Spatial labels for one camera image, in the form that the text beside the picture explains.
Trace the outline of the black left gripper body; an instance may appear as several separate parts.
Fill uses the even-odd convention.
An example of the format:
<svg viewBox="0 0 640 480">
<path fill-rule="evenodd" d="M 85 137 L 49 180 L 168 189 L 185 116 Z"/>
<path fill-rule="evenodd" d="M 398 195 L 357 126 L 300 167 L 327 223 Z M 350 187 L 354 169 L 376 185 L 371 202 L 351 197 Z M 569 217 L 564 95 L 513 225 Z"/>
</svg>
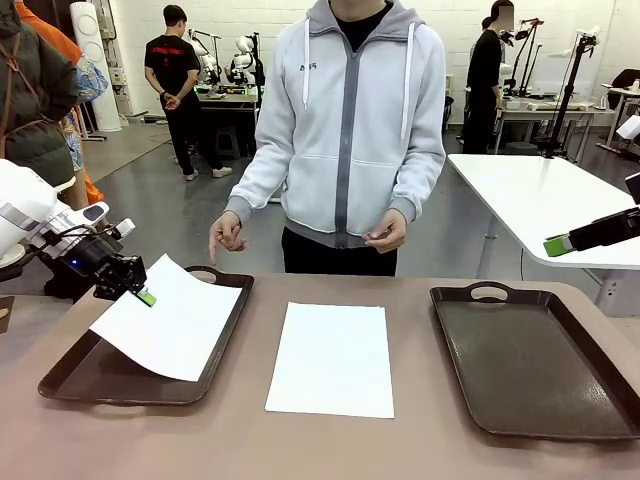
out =
<svg viewBox="0 0 640 480">
<path fill-rule="evenodd" d="M 122 249 L 121 242 L 108 233 L 81 235 L 64 254 L 64 263 L 79 275 L 95 280 L 107 261 Z"/>
</svg>

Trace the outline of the person's right hand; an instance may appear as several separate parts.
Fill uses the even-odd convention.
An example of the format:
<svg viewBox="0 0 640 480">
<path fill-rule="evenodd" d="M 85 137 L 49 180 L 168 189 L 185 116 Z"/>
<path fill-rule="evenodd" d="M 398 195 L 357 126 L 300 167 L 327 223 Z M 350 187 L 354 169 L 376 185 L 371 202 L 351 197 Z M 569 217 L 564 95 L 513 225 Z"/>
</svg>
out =
<svg viewBox="0 0 640 480">
<path fill-rule="evenodd" d="M 239 217 L 231 211 L 223 212 L 214 221 L 209 230 L 209 256 L 212 264 L 216 264 L 216 254 L 221 248 L 229 252 L 245 250 L 246 240 L 240 236 L 241 228 Z"/>
</svg>

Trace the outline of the person's left hand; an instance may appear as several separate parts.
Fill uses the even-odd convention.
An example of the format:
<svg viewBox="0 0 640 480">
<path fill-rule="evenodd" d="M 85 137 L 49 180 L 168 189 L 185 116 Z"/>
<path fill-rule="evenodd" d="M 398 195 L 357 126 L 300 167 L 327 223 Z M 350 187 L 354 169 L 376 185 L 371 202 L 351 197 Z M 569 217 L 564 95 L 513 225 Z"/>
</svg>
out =
<svg viewBox="0 0 640 480">
<path fill-rule="evenodd" d="M 367 246 L 385 254 L 400 248 L 406 240 L 407 221 L 397 209 L 389 209 L 380 224 L 364 235 Z"/>
</svg>

